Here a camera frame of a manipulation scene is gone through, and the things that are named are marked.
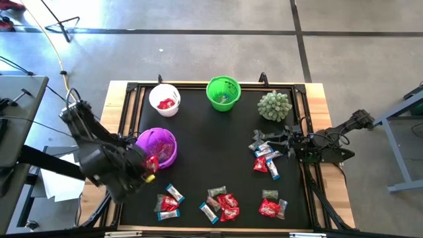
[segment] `wooden table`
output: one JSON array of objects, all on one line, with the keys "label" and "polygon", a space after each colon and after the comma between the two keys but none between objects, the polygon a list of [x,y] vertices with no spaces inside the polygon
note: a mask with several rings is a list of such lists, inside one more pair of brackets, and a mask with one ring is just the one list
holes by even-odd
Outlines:
[{"label": "wooden table", "polygon": [[[106,102],[104,104],[101,124],[110,132],[117,133],[120,123],[120,117],[122,115],[122,108],[124,105],[124,99],[126,94],[127,83],[137,83],[137,81],[111,81],[109,84]],[[164,83],[181,83],[181,81],[167,81]],[[332,126],[330,121],[330,115],[326,102],[325,92],[321,83],[306,83],[305,88],[307,90],[307,100],[309,103],[309,110],[311,114],[311,121],[313,123],[313,129],[315,131],[326,129]],[[141,92],[140,102],[142,102],[143,91]],[[304,108],[302,107],[302,99],[298,98],[298,105],[300,116],[304,116]],[[128,107],[128,115],[126,118],[124,133],[127,134],[129,130],[130,117],[132,115],[132,104],[135,101],[135,97],[130,97],[130,103]],[[332,164],[321,164],[321,170],[323,174],[323,183],[326,190],[326,196],[328,201],[332,204],[336,212],[342,217],[342,219],[351,227],[355,227],[354,218],[352,216],[350,200],[348,198],[348,192],[345,184],[345,179],[339,169]],[[81,198],[81,219],[80,223],[83,223],[88,217],[95,211],[100,201],[104,198],[105,187],[97,188],[89,180],[85,182],[83,195]],[[322,206],[319,199],[315,196],[315,203],[317,207],[317,215],[319,223],[323,226],[324,219],[322,213]],[[110,204],[108,215],[106,219],[106,225],[110,225],[114,212],[113,202]],[[119,229],[136,229],[132,226],[120,226]]]}]

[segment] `green bucket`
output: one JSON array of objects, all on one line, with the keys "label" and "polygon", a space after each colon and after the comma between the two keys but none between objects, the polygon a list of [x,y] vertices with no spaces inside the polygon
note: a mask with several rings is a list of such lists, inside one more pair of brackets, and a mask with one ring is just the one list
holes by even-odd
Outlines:
[{"label": "green bucket", "polygon": [[239,100],[241,86],[228,76],[218,76],[210,80],[206,89],[211,105],[220,112],[226,112]]}]

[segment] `white paper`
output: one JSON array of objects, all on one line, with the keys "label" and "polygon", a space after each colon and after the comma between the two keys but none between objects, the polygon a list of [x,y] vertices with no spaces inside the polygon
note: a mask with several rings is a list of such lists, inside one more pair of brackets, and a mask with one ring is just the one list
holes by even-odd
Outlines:
[{"label": "white paper", "polygon": [[[73,154],[64,155],[60,159],[79,166],[79,163],[75,163]],[[84,189],[85,181],[59,175],[45,169],[41,169],[41,173],[47,199],[55,197],[55,202],[76,199]]]}]

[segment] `black mat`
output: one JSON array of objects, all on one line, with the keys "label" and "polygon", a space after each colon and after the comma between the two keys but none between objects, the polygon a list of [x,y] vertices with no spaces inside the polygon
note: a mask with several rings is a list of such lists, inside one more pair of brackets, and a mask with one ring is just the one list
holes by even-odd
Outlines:
[{"label": "black mat", "polygon": [[[258,114],[257,102],[265,92],[243,91],[229,112],[214,110],[202,90],[180,90],[181,104],[172,118],[164,118],[149,105],[146,90],[139,131],[161,127],[171,131],[178,143],[178,157],[168,169],[159,171],[154,184],[145,186],[125,204],[121,225],[159,227],[232,227],[308,229],[311,227],[298,162],[285,157],[275,159],[280,179],[254,171],[254,154],[248,148],[254,129],[279,132],[294,124],[293,111],[285,122],[270,122]],[[153,209],[157,194],[166,194],[172,183],[185,196],[180,217],[157,221]],[[207,189],[225,185],[239,202],[236,221],[212,225],[198,207],[206,201]],[[288,201],[286,219],[268,218],[258,213],[262,189],[278,190]],[[221,210],[216,213],[220,218]]]}]

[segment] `gray table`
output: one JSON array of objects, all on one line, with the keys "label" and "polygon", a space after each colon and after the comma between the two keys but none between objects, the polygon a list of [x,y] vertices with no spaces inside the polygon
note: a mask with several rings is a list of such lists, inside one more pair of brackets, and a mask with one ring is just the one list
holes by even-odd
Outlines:
[{"label": "gray table", "polygon": [[[0,98],[14,99],[21,89],[28,90],[33,97],[23,96],[18,106],[7,107],[2,111],[7,116],[18,116],[33,120],[46,90],[48,78],[44,76],[0,76]],[[0,167],[16,165],[22,146],[32,122],[10,119],[5,137],[0,143]],[[20,192],[29,172],[29,164],[18,164],[12,177],[9,191],[0,198],[0,234],[5,234],[19,199]]]}]

